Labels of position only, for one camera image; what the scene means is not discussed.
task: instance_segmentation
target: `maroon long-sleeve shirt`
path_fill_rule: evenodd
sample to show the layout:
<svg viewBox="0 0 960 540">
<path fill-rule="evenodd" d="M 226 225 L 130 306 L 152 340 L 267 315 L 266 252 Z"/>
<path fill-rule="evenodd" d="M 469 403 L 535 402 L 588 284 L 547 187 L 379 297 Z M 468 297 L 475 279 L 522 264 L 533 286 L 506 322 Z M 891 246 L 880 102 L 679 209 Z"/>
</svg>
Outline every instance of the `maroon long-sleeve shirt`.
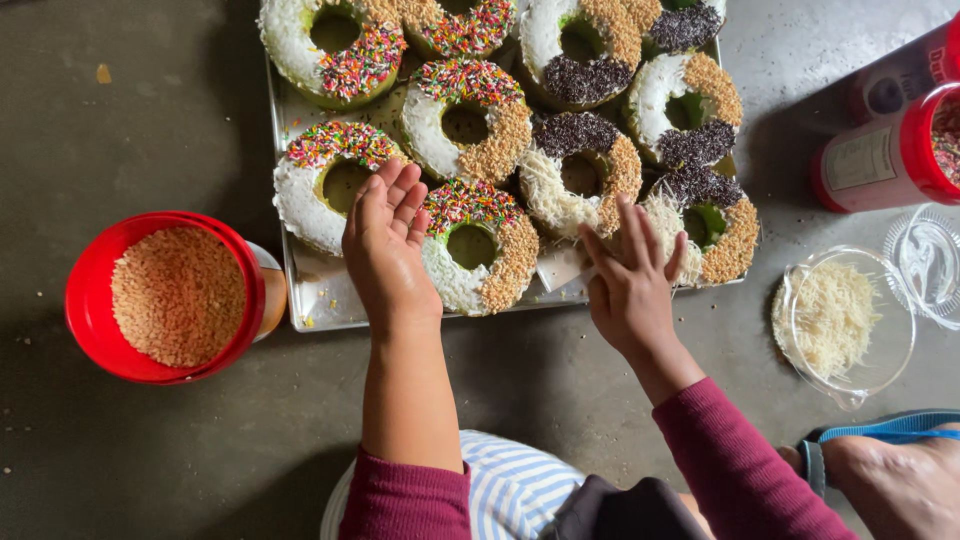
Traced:
<svg viewBox="0 0 960 540">
<path fill-rule="evenodd" d="M 711 379 L 656 407 L 700 511 L 720 540 L 856 538 Z M 357 457 L 341 538 L 470 538 L 462 475 Z"/>
</svg>

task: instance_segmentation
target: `person's left hand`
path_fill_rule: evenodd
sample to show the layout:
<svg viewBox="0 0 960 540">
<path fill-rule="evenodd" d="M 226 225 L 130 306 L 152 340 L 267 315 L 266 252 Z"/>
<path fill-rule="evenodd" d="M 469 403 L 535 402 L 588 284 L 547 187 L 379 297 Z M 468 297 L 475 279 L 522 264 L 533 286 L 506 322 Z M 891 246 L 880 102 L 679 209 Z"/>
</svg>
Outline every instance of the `person's left hand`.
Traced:
<svg viewBox="0 0 960 540">
<path fill-rule="evenodd" d="M 444 307 L 420 259 L 430 224 L 420 209 L 426 192 L 419 167 L 389 160 L 360 188 L 347 216 L 344 258 L 374 335 L 439 331 Z"/>
</svg>

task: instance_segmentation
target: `donut-shaped cake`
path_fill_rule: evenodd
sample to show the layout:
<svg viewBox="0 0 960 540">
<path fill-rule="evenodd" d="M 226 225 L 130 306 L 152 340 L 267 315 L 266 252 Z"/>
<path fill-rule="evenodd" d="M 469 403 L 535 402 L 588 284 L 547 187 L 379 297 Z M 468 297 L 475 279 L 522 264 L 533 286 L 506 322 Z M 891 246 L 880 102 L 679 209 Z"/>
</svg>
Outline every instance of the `donut-shaped cake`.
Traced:
<svg viewBox="0 0 960 540">
<path fill-rule="evenodd" d="M 672 199 L 681 213 L 695 212 L 702 221 L 703 252 L 696 285 L 713 286 L 741 277 L 754 260 L 759 223 L 756 208 L 732 179 L 709 167 L 686 166 L 663 176 L 655 190 Z"/>
<path fill-rule="evenodd" d="M 324 122 L 291 141 L 274 170 L 274 206 L 287 231 L 342 257 L 347 217 L 323 196 L 326 173 L 344 160 L 376 171 L 390 158 L 409 162 L 386 134 L 361 122 Z"/>
<path fill-rule="evenodd" d="M 673 98 L 692 129 L 674 127 L 667 115 Z M 730 152 L 743 121 L 730 75 L 704 53 L 660 55 L 644 64 L 623 113 L 647 157 L 671 168 L 716 163 Z"/>
<path fill-rule="evenodd" d="M 533 129 L 520 85 L 495 63 L 478 60 L 428 62 L 411 79 L 400 120 L 414 160 L 441 180 L 503 184 Z M 479 144 L 455 143 L 444 134 L 441 119 L 456 104 L 486 117 L 489 136 Z"/>
<path fill-rule="evenodd" d="M 640 63 L 641 35 L 614 0 L 534 0 L 520 17 L 525 76 L 556 110 L 586 110 L 623 91 Z M 580 63 L 564 53 L 564 29 L 592 40 L 598 58 Z"/>
<path fill-rule="evenodd" d="M 430 227 L 423 240 L 423 268 L 444 307 L 468 316 L 491 315 L 513 306 L 537 267 L 537 231 L 514 198 L 488 184 L 451 182 L 427 194 Z M 464 226 L 488 233 L 496 247 L 492 265 L 467 270 L 447 250 L 450 235 Z"/>
<path fill-rule="evenodd" d="M 726 18 L 727 0 L 697 0 L 684 8 L 663 10 L 649 38 L 658 53 L 692 52 L 716 37 Z"/>
<path fill-rule="evenodd" d="M 478 0 L 458 15 L 436 0 L 398 0 L 396 9 L 410 42 L 430 60 L 484 59 L 503 44 L 516 19 L 516 0 Z"/>
<path fill-rule="evenodd" d="M 593 165 L 601 181 L 598 195 L 583 197 L 564 187 L 562 161 L 575 155 Z M 643 182 L 633 142 L 593 112 L 564 112 L 544 120 L 519 166 L 527 211 L 558 238 L 576 239 L 581 223 L 609 236 L 620 227 L 616 194 L 636 198 Z"/>
<path fill-rule="evenodd" d="M 329 12 L 361 27 L 360 37 L 346 50 L 326 52 L 310 39 L 314 21 Z M 258 24 L 280 75 L 307 99 L 331 110 L 357 109 L 389 90 L 407 47 L 390 0 L 267 0 Z"/>
</svg>

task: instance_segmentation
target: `jar of chopped peanuts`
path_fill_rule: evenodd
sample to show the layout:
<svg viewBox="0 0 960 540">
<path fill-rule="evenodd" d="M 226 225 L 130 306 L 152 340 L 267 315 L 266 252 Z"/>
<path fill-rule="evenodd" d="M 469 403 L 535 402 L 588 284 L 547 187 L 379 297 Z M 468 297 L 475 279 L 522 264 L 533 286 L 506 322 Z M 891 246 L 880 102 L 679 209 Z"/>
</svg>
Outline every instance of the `jar of chopped peanuts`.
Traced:
<svg viewBox="0 0 960 540">
<path fill-rule="evenodd" d="M 225 224 L 180 211 L 106 229 L 67 283 L 67 324 L 90 358 L 127 380 L 170 384 L 220 371 L 276 326 L 276 260 Z"/>
<path fill-rule="evenodd" d="M 813 157 L 810 180 L 836 212 L 960 204 L 960 83 L 838 135 Z"/>
</svg>

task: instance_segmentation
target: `gray floor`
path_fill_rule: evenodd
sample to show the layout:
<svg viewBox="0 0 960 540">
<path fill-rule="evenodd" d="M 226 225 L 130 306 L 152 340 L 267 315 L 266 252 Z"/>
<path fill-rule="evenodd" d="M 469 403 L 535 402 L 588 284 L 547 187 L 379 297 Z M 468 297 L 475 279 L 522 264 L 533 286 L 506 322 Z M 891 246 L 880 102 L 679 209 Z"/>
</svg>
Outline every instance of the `gray floor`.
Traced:
<svg viewBox="0 0 960 540">
<path fill-rule="evenodd" d="M 73 261 L 132 214 L 207 213 L 278 254 L 257 4 L 0 0 L 0 466 L 12 469 L 0 478 L 0 538 L 316 536 L 359 438 L 365 331 L 284 327 L 217 377 L 159 388 L 99 370 L 63 324 Z M 958 9 L 730 2 L 724 60 L 747 112 L 736 156 L 764 242 L 745 283 L 679 295 L 675 309 L 684 343 L 771 443 L 960 405 L 960 336 L 929 321 L 900 379 L 855 415 L 777 362 L 766 323 L 784 265 L 838 243 L 878 248 L 896 214 L 817 206 L 804 178 L 820 138 L 791 105 Z M 97 84 L 100 63 L 112 84 Z M 960 226 L 960 211 L 944 213 Z M 450 320 L 444 344 L 464 428 L 621 485 L 655 475 L 685 488 L 649 404 L 585 308 Z M 864 530 L 842 497 L 830 502 Z"/>
</svg>

